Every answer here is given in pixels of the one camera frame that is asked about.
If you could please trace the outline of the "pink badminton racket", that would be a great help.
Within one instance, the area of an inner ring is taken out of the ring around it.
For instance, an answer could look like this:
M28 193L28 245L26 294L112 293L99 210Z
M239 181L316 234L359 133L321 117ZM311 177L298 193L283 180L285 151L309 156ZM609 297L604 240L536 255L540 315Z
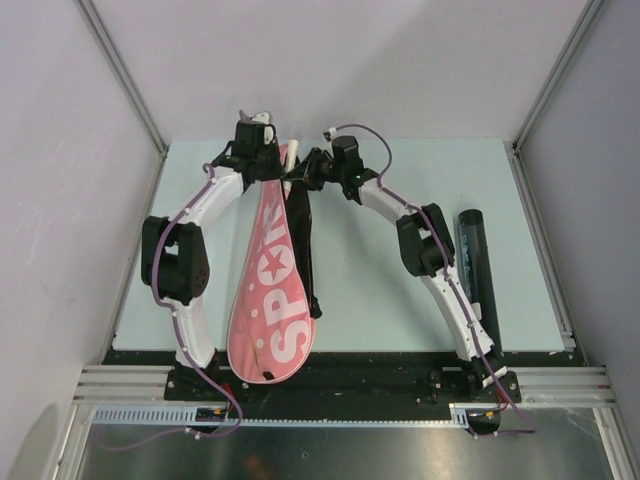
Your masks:
M296 166L298 149L299 149L298 140L291 139L288 141L285 149L285 156L284 156L284 163L283 163L285 175L282 181L285 198L289 196L292 189L292 182L290 180L287 180L286 177Z

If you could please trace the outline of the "pink racket bag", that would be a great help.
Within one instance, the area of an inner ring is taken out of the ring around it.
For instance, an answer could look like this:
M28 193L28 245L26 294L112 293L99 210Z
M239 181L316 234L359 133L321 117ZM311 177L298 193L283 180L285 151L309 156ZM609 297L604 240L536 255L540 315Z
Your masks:
M315 338L286 212L290 189L262 184L246 261L228 328L227 354L234 374L268 385L293 376Z

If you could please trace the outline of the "black shuttlecock tube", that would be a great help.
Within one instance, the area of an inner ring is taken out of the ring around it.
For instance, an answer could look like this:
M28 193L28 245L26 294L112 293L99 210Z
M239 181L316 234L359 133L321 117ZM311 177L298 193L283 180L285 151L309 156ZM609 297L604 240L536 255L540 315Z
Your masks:
M464 210L457 220L460 271L465 293L480 314L481 326L501 352L502 342L483 213L478 209Z

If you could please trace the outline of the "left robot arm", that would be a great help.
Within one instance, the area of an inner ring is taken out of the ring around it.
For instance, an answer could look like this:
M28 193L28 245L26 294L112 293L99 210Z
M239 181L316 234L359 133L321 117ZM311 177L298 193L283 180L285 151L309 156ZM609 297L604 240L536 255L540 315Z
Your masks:
M203 294L210 279L205 236L251 185L284 176L270 114L238 120L234 138L202 170L204 183L175 215L145 219L141 277L156 304L170 311L178 342L176 359L192 368L187 389L207 400L219 392L221 376L208 367L216 348L204 312Z

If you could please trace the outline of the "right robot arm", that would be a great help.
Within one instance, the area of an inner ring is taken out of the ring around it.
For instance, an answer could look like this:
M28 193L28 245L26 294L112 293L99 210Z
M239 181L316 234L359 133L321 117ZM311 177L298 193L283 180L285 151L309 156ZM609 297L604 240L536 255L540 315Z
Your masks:
M470 370L461 376L463 393L473 401L493 394L507 373L496 343L466 297L455 265L455 247L441 208L418 206L387 187L382 175L367 168L353 136L327 137L286 173L285 179L320 191L338 184L346 199L380 214L396 228L401 261L433 296L452 335L458 358Z

